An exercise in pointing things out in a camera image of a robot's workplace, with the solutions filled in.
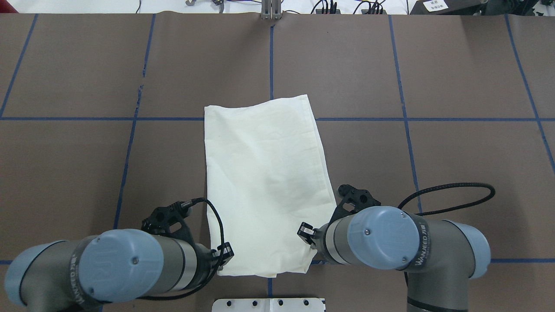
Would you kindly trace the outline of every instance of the white metal bracket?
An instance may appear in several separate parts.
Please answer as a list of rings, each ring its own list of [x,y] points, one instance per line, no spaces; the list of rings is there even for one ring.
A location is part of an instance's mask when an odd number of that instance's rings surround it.
[[[261,0],[262,2],[262,19],[280,19],[281,18],[281,0]]]
[[[326,312],[322,298],[218,299],[212,312]]]

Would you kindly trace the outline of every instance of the blue joint cap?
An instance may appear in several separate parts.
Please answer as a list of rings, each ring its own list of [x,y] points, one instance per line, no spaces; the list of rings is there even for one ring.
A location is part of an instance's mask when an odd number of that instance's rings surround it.
[[[465,235],[468,243],[470,243],[470,247],[474,253],[474,273],[470,276],[470,278],[475,279],[484,275],[487,271],[487,266],[491,262],[490,245],[488,244],[484,234],[482,234],[482,232],[475,227],[471,227],[467,224],[456,223],[450,220],[444,221],[452,223],[454,226],[458,227],[462,234]]]
[[[154,286],[163,266],[162,247],[152,235],[136,229],[110,230],[83,251],[79,282],[97,300],[130,301]]]
[[[6,272],[6,279],[4,279],[4,289],[6,290],[6,293],[8,293],[8,298],[11,302],[17,305],[25,306],[25,303],[21,301],[19,291],[27,269],[43,251],[61,241],[65,240],[57,240],[52,243],[42,244],[26,249],[24,252],[20,253],[14,261],[12,261],[9,265],[8,271]]]
[[[416,224],[399,208],[376,206],[357,213],[347,230],[347,241],[355,256],[376,269],[407,266],[420,243]]]

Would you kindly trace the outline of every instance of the blue grid line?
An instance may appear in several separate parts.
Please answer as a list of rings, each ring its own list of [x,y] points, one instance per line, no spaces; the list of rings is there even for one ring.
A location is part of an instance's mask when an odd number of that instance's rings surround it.
[[[35,14],[33,18],[33,23],[31,23],[29,33],[27,34],[27,39],[25,39],[25,44],[23,45],[23,49],[21,49],[21,54],[19,55],[19,59],[17,60],[16,68],[13,70],[12,80],[9,81],[8,89],[6,90],[6,95],[4,96],[4,102],[2,102],[2,107],[0,108],[0,117],[4,114],[4,110],[6,109],[6,105],[8,104],[9,94],[12,91],[13,83],[16,81],[17,72],[19,72],[19,66],[21,66],[21,61],[23,60],[23,56],[25,55],[25,51],[27,50],[27,45],[29,45],[29,40],[31,40],[31,34],[33,34],[34,26],[37,23],[37,18],[38,14]]]
[[[137,117],[138,121],[203,121],[204,117]]]
[[[152,33],[154,32],[154,22],[156,21],[156,14],[152,14],[152,21],[150,22],[150,32],[148,34],[147,52],[144,54],[144,67],[143,78],[147,75],[148,54],[150,52],[150,43],[152,41]]]
[[[328,264],[326,260],[312,260],[310,265]],[[491,263],[555,263],[555,258],[494,258]]]
[[[273,278],[268,278],[268,298],[274,297],[274,286],[272,285]]]
[[[147,74],[147,63],[148,63],[148,55],[150,52],[150,43],[152,41],[152,34],[154,32],[154,22],[156,21],[156,14],[152,14],[152,21],[150,23],[150,32],[148,35],[148,42],[147,42],[147,50],[145,51],[144,57],[144,67],[143,67],[143,77]],[[144,85],[140,85],[137,95],[137,106],[135,107],[135,114],[133,115],[133,124],[131,125],[131,134],[129,135],[129,143],[127,145],[127,153],[125,155],[125,164],[123,165],[123,174],[122,174],[122,183],[119,187],[119,195],[118,195],[118,204],[115,209],[115,217],[114,217],[114,225],[113,229],[118,228],[119,223],[119,216],[122,211],[122,202],[123,202],[123,190],[125,188],[125,183],[127,182],[127,172],[129,169],[129,156],[131,155],[131,146],[133,146],[133,139],[135,137],[135,129],[137,127],[137,120],[139,115],[139,108],[140,108],[140,100],[143,95],[143,87]]]
[[[132,121],[133,117],[1,117],[0,120],[29,121]]]
[[[0,260],[0,265],[10,265],[12,260]],[[555,258],[494,258],[491,263],[555,263]],[[328,264],[325,260],[312,260],[310,265]],[[268,296],[272,296],[272,280],[268,278]]]
[[[401,98],[401,104],[403,109],[403,121],[405,122],[405,134],[407,136],[408,156],[411,161],[412,181],[415,185],[415,189],[418,191],[419,190],[418,177],[416,175],[414,153],[412,152],[412,141],[411,141],[410,129],[408,128],[407,108],[405,106],[405,95],[403,92],[403,85],[401,83],[401,70],[399,67],[399,59],[397,57],[397,47],[395,45],[395,32],[393,31],[393,19],[391,18],[391,15],[388,15],[387,17],[389,18],[389,30],[391,32],[391,46],[393,48],[393,58],[395,60],[395,70],[397,72],[397,82],[399,84],[399,96]],[[420,201],[420,196],[417,198],[417,200],[418,200],[418,211],[422,213],[422,203]]]
[[[404,118],[395,117],[321,117],[316,118],[317,122],[402,122],[405,121]]]
[[[553,160],[553,154],[551,153],[551,149],[549,148],[549,144],[547,143],[546,134],[543,131],[542,123],[538,115],[538,110],[536,108],[534,98],[532,97],[532,92],[530,92],[528,80],[526,79],[526,75],[524,74],[524,69],[522,69],[522,64],[520,61],[520,57],[518,56],[517,47],[514,44],[513,32],[511,30],[511,23],[509,22],[509,15],[507,14],[505,14],[505,23],[507,24],[507,31],[509,32],[509,39],[511,40],[511,46],[514,52],[514,58],[517,61],[518,70],[520,71],[522,76],[522,82],[524,83],[524,87],[526,88],[526,93],[528,93],[528,99],[530,100],[530,105],[532,106],[532,110],[534,111],[534,116],[536,117],[536,121],[538,123],[539,132],[542,135],[543,145],[545,145],[546,147],[547,157],[549,158],[549,162],[551,163],[551,168],[553,169],[553,173],[555,173],[555,161]]]
[[[274,99],[274,26],[270,26],[270,100]],[[268,298],[273,296],[273,281],[268,278]]]
[[[274,26],[270,26],[270,99],[274,99]]]
[[[129,156],[131,155],[131,146],[133,145],[133,139],[135,137],[135,128],[137,127],[137,115],[139,114],[139,107],[140,107],[140,99],[143,92],[143,85],[139,87],[138,91],[138,99],[137,99],[137,107],[135,108],[135,115],[133,124],[131,125],[131,135],[129,136],[129,143],[127,145],[127,153],[125,155],[125,164],[123,165],[123,175],[122,175],[122,183],[119,187],[119,195],[118,195],[118,205],[115,209],[115,217],[114,217],[114,226],[113,229],[118,228],[119,223],[119,215],[122,211],[122,202],[123,202],[123,189],[125,188],[125,182],[127,182],[127,171],[129,169]]]
[[[491,263],[555,263],[555,258],[491,259]]]
[[[204,117],[0,117],[0,120],[19,121],[203,121]],[[536,118],[454,118],[407,117],[409,122],[536,122]],[[555,122],[555,118],[540,118]],[[404,122],[402,117],[320,117],[317,122]]]
[[[535,122],[535,118],[453,118],[453,117],[412,117],[411,122]]]

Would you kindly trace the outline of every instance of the wire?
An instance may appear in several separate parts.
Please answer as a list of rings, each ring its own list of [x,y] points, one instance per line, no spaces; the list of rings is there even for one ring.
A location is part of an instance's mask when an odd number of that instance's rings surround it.
[[[356,8],[355,8],[355,10],[353,11],[352,14],[355,14],[355,13],[356,13],[356,10],[358,10],[358,9],[360,8],[360,6],[361,6],[363,3],[365,3],[365,2],[368,3],[368,11],[370,11],[370,6],[372,5],[372,4],[370,3],[370,1],[361,1],[361,2],[359,3],[359,5],[356,6]]]
[[[455,206],[455,207],[450,207],[450,208],[446,208],[446,209],[434,210],[434,211],[431,211],[431,212],[417,213],[416,215],[440,214],[440,213],[451,212],[451,211],[459,210],[459,209],[463,209],[463,208],[468,208],[468,207],[472,207],[472,206],[476,206],[476,205],[485,203],[488,200],[492,199],[493,196],[495,196],[495,188],[493,188],[493,186],[491,186],[487,183],[480,183],[480,182],[450,183],[450,184],[438,185],[438,186],[435,186],[435,187],[430,187],[430,188],[427,188],[427,189],[423,189],[423,190],[419,190],[417,192],[414,192],[409,197],[405,198],[405,200],[403,200],[399,204],[399,206],[397,206],[397,207],[402,210],[403,207],[408,202],[417,198],[420,195],[430,193],[430,192],[435,192],[435,191],[442,190],[442,189],[451,189],[451,188],[486,188],[486,189],[490,190],[490,193],[489,193],[488,196],[486,196],[486,197],[484,197],[480,200],[477,200],[475,202],[471,202],[471,203],[467,203],[467,204],[463,204],[463,205],[459,205],[459,206]]]
[[[256,1],[256,0],[228,0],[229,2],[256,2],[256,3],[261,3],[260,1]]]
[[[367,0],[357,0],[359,1],[359,5],[356,6],[355,10],[353,11],[352,14],[356,14],[356,11],[360,8],[360,6],[363,3],[368,3],[368,12],[364,13],[364,14],[383,14],[384,12],[384,7],[382,6],[382,3],[385,2],[385,0],[383,0],[382,2],[378,2],[378,1],[367,1]]]
[[[526,3],[524,4],[524,6],[522,6],[522,10],[521,13],[519,15],[524,15],[526,13],[528,13],[528,11],[524,12],[524,10],[526,10],[526,7],[528,6],[528,3],[530,2],[530,0],[526,0]]]
[[[165,296],[165,297],[157,297],[157,296],[145,296],[145,297],[139,297],[139,299],[144,299],[144,300],[152,300],[152,301],[167,301],[167,300],[177,300],[177,299],[182,299],[185,298],[187,296],[191,296],[192,294],[196,293],[197,291],[201,290],[204,286],[206,286],[208,284],[208,282],[214,277],[214,275],[216,274],[216,272],[218,271],[218,268],[221,266],[221,263],[224,260],[224,225],[221,222],[220,219],[220,215],[218,214],[218,212],[216,211],[216,208],[214,208],[214,205],[212,205],[212,203],[206,199],[206,198],[199,198],[198,199],[200,202],[204,202],[207,203],[208,206],[210,206],[210,209],[212,209],[212,212],[214,212],[214,215],[216,216],[216,219],[218,220],[218,226],[220,227],[220,241],[221,241],[221,251],[220,251],[220,256],[218,257],[218,261],[216,262],[216,264],[214,265],[214,267],[212,268],[210,274],[208,275],[208,277],[206,278],[206,280],[204,280],[204,282],[202,284],[200,284],[197,288],[184,293],[184,294],[180,294],[180,295],[175,295],[175,296]]]
[[[322,11],[324,10],[324,2],[326,2],[326,4],[327,4],[327,0],[319,0],[314,5],[314,8],[312,8],[312,11],[310,11],[310,14],[314,13],[314,11],[316,10],[316,7],[318,6],[318,4],[320,4],[320,2],[322,3]]]

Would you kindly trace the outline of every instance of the folded white towel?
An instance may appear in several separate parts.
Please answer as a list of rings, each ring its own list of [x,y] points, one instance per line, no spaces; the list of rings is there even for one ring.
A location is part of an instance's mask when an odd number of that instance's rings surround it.
[[[297,236],[299,225],[327,223],[336,205],[308,97],[204,113],[208,199],[235,252],[218,273],[306,273],[316,251]],[[216,248],[218,222],[207,215]]]

